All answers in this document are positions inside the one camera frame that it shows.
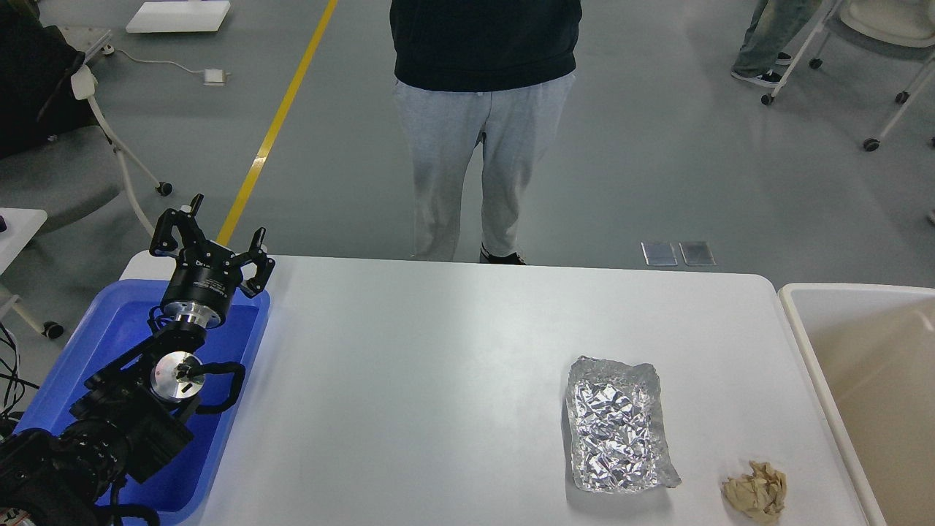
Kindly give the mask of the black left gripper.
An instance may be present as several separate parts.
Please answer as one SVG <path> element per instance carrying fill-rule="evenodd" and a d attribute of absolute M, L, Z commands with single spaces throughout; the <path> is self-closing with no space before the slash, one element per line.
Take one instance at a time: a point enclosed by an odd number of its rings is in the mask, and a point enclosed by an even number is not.
<path fill-rule="evenodd" d="M 176 259 L 160 302 L 163 313 L 176 316 L 195 312 L 208 323 L 224 323 L 236 290 L 245 297 L 259 295 L 266 289 L 276 261 L 264 248 L 267 229 L 255 230 L 250 246 L 241 254 L 217 248 L 197 224 L 196 215 L 204 197 L 196 194 L 188 207 L 171 207 L 159 216 L 150 254 Z M 255 267 L 255 273 L 246 278 L 243 268 L 250 265 Z"/>

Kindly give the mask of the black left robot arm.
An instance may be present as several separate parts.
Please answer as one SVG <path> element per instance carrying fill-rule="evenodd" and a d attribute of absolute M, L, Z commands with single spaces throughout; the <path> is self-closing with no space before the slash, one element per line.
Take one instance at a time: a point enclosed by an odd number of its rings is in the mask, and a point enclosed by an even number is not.
<path fill-rule="evenodd" d="M 175 260 L 163 299 L 150 311 L 150 336 L 85 380 L 61 434 L 28 427 L 2 441 L 2 522 L 6 525 L 121 525 L 161 520 L 150 506 L 124 505 L 128 479 L 142 483 L 190 444 L 193 415 L 221 415 L 248 376 L 241 362 L 202 362 L 208 330 L 224 325 L 236 292 L 260 295 L 276 265 L 264 227 L 238 254 L 204 236 L 202 203 L 165 210 L 153 256 Z"/>

